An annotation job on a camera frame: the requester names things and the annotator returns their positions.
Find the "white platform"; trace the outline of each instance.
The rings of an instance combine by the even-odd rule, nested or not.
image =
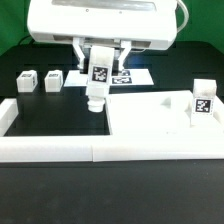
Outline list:
[[[190,126],[189,91],[110,95],[110,136],[2,137],[0,162],[224,159],[224,105]]]
[[[110,134],[150,137],[152,133],[223,133],[222,102],[216,97],[214,116],[192,126],[192,100],[190,91],[110,95],[106,102]]]
[[[129,69],[130,76],[112,76],[110,77],[110,86],[127,86],[127,85],[154,85],[152,77],[148,69]],[[131,79],[131,83],[113,84],[113,78]],[[86,86],[88,75],[80,74],[79,70],[69,71],[65,80],[64,87]]]

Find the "green wall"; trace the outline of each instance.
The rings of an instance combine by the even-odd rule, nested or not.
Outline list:
[[[28,35],[26,28],[30,0],[0,0],[0,55]],[[189,13],[188,26],[177,40],[209,42],[224,53],[224,0],[184,0]],[[178,12],[178,23],[183,19]]]

